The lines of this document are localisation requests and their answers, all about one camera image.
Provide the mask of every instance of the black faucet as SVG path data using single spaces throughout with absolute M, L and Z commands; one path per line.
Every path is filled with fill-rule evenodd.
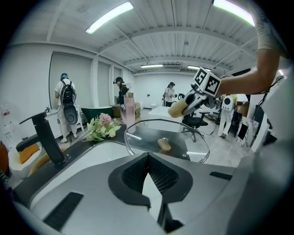
M 49 158 L 52 160 L 54 165 L 57 166 L 65 162 L 65 156 L 54 139 L 49 122 L 45 119 L 46 116 L 46 112 L 41 112 L 20 122 L 20 124 L 22 124 L 23 122 L 32 119 L 37 134 L 20 142 L 16 149 L 17 151 L 22 151 L 26 147 L 29 147 L 30 145 L 40 141 Z

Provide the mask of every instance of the backpack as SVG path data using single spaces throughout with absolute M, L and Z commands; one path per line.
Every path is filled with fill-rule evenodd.
M 74 104 L 75 101 L 75 91 L 74 88 L 72 87 L 72 82 L 70 81 L 70 84 L 65 84 L 64 81 L 63 83 L 63 88 L 60 93 L 60 101 L 63 105 L 72 105 Z

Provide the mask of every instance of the ceiling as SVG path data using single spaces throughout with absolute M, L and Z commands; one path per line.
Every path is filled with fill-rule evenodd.
M 130 68 L 188 65 L 224 75 L 252 67 L 257 38 L 253 26 L 213 6 L 211 0 L 129 0 L 134 9 L 93 34 L 85 30 L 127 0 L 47 0 L 25 19 L 11 44 L 47 42 L 95 51 Z

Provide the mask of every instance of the black jacket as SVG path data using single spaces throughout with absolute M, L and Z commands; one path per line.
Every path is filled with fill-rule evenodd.
M 126 86 L 122 86 L 121 89 L 119 89 L 119 98 L 118 98 L 118 103 L 120 105 L 124 104 L 124 95 L 128 92 L 128 88 Z

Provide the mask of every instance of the green leaves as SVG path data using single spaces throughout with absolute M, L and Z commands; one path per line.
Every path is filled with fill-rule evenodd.
M 115 132 L 120 129 L 120 124 L 121 122 L 115 119 L 109 125 L 103 126 L 99 118 L 92 118 L 90 123 L 87 123 L 89 134 L 86 140 L 101 142 L 106 137 L 112 138 L 115 136 Z

